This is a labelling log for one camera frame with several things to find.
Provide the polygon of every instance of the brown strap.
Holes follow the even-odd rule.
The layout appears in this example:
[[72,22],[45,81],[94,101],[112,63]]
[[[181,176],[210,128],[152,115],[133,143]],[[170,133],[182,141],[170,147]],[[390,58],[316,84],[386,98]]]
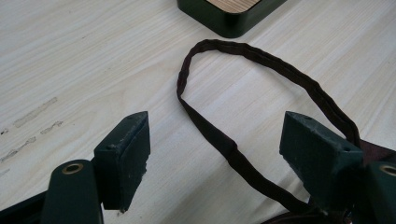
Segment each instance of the brown strap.
[[[292,194],[263,177],[237,149],[237,145],[233,139],[212,125],[182,99],[181,95],[187,85],[192,57],[195,54],[209,50],[218,50],[232,55],[241,55],[255,63],[274,69],[281,76],[303,87],[311,99],[318,105],[326,118],[345,135],[349,142],[357,147],[361,147],[361,143],[365,148],[368,148],[367,146],[369,146],[369,151],[377,150],[378,147],[372,147],[370,143],[361,141],[359,131],[355,123],[337,106],[334,100],[315,80],[303,74],[292,65],[283,62],[281,59],[267,52],[253,48],[248,44],[239,44],[220,40],[204,40],[193,47],[186,56],[178,75],[177,98],[185,108],[192,122],[205,139],[224,156],[230,166],[235,169],[235,171],[240,174],[251,187],[267,197],[280,202],[285,206],[285,208],[291,211],[290,214],[273,218],[265,223],[305,223],[308,220],[311,220],[311,223],[330,223],[328,222],[330,218],[340,217],[338,214],[336,216],[327,216],[324,218],[315,206],[299,201]],[[377,156],[375,157],[375,160],[378,158],[384,158],[384,155],[389,157],[389,152],[391,155],[395,155],[391,150],[384,150],[386,150],[388,154],[375,154]],[[340,220],[341,221],[332,220],[331,223],[342,223],[342,218],[340,218]]]

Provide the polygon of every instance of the wooden table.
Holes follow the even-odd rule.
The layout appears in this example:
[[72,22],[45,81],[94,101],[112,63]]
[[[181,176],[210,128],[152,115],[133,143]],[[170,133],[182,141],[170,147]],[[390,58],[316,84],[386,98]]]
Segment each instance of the wooden table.
[[[125,116],[149,112],[148,171],[130,210],[107,223],[260,223],[284,208],[251,188],[192,125],[177,73],[197,42],[220,38],[176,1],[1,1],[0,210],[90,160]],[[288,1],[235,39],[318,81],[361,137],[396,148],[396,4]],[[301,88],[244,58],[196,56],[185,99],[262,174],[307,193],[278,155],[286,110],[331,126]]]

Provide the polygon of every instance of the metal grommet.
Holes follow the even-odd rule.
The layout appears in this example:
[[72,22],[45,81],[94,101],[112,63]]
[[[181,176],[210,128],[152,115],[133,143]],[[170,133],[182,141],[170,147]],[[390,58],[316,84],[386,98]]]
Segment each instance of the metal grommet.
[[62,173],[64,173],[64,175],[72,175],[78,173],[83,167],[84,165],[82,165],[82,163],[71,163],[62,169]]
[[380,169],[382,172],[384,172],[384,173],[386,173],[386,174],[388,174],[388,175],[396,176],[396,168],[393,167],[393,166],[381,165],[381,166],[379,167],[379,169]]

